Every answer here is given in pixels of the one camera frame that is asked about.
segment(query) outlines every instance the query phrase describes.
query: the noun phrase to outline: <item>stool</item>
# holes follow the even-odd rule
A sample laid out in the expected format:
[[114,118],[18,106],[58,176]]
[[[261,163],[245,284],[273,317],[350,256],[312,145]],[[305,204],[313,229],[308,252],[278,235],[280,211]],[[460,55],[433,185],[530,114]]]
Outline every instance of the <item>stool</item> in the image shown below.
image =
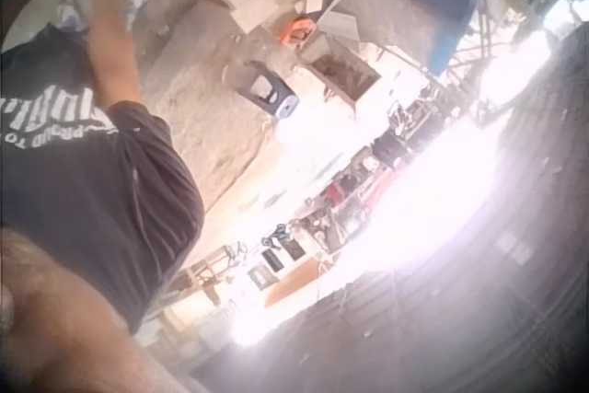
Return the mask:
[[[255,68],[258,76],[248,89],[238,88],[237,93],[279,120],[290,117],[300,101],[294,91],[262,62],[252,60],[246,65]],[[271,91],[266,97],[251,92],[252,87],[261,78],[266,79],[271,86]]]

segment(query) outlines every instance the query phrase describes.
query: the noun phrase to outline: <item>black t-shirt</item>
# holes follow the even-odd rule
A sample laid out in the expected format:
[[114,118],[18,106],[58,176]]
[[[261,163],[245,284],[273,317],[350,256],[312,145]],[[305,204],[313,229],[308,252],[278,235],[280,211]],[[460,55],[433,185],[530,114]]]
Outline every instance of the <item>black t-shirt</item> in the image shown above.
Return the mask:
[[1,220],[82,276],[135,331],[202,230],[167,125],[96,104],[87,51],[53,27],[2,55]]

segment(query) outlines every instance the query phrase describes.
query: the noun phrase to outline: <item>raised arm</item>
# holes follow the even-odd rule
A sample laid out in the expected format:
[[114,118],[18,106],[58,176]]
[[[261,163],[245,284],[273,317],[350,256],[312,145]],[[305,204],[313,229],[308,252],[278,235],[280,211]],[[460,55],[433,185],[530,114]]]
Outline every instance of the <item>raised arm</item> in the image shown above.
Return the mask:
[[124,24],[123,0],[94,0],[88,52],[102,109],[120,101],[142,101],[133,37]]

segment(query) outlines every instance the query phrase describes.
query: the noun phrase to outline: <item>sleeve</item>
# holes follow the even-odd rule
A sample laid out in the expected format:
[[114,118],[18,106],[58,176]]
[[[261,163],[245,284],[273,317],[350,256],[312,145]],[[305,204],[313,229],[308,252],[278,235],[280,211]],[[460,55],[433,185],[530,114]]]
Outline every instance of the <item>sleeve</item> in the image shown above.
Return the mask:
[[136,187],[138,230],[155,257],[157,285],[166,284],[202,232],[202,198],[175,151],[169,127],[139,103],[119,102],[108,114],[121,133],[124,161]]

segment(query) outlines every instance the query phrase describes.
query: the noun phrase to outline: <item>man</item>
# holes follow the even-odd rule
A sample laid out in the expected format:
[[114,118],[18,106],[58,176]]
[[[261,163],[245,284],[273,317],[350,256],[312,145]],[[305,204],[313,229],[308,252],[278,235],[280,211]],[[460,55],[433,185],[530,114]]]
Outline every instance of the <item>man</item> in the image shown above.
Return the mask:
[[18,388],[179,388],[131,335],[200,235],[202,200],[141,104],[124,16],[95,0],[87,36],[49,26],[2,55],[0,362]]

